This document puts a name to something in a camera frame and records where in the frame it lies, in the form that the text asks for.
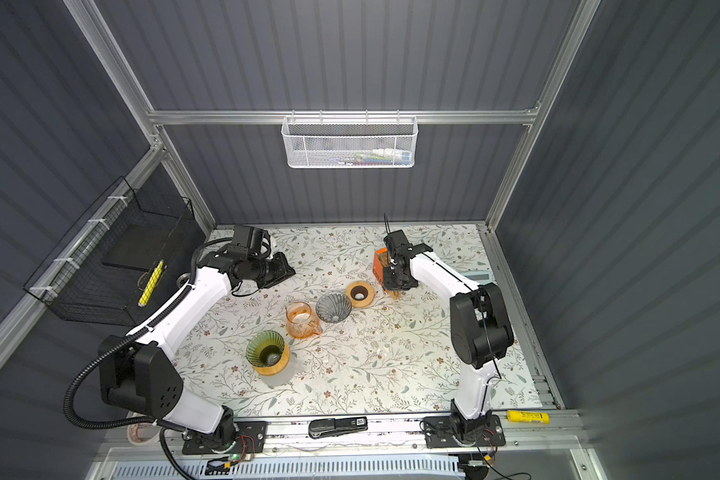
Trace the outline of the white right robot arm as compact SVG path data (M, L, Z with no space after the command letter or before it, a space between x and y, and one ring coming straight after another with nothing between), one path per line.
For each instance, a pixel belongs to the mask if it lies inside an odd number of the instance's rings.
M401 230L387 232L384 244L389 256L382 268L386 290L407 291L424 284L448 302L451 343L461 361L450 429L457 441L474 443L490 420L498 361L515 342L502 291L493 282L479 284L457 272L429 245L411 243Z

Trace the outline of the green glass dripper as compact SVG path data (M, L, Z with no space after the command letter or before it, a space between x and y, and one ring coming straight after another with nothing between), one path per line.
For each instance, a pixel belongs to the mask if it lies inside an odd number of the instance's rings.
M273 330L256 334L247 344L246 359L256 368L275 366L283 357L285 341L282 335Z

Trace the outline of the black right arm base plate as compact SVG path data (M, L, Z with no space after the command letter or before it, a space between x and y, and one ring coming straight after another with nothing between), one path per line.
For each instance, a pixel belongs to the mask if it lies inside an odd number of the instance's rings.
M506 445L501 421L497 415L461 421L454 415L429 416L419 422L426 446L430 449L498 448Z

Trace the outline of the orange glass pitcher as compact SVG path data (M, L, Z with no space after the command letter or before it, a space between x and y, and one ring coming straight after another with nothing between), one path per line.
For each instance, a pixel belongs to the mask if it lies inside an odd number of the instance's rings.
M323 333L320 319L308 303L294 302L286 307L286 329L295 339L305 339Z

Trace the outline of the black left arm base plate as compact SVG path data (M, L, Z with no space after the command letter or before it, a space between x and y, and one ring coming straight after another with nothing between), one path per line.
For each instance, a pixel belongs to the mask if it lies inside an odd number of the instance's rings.
M255 454L262 453L267 434L265 421L236 421L231 432L223 431L220 425L213 433L205 434L190 430L184 440L183 455L205 454Z

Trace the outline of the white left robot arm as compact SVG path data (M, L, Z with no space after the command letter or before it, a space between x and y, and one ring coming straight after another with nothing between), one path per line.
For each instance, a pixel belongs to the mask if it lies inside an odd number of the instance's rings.
M136 339L99 364L103 401L186 429L209 443L234 443L232 410L188 389L172 360L185 337L219 300L244 282L258 291L295 275L286 256L275 252L270 233L236 225L233 235L209 241L191 257L188 280L154 314L129 332Z

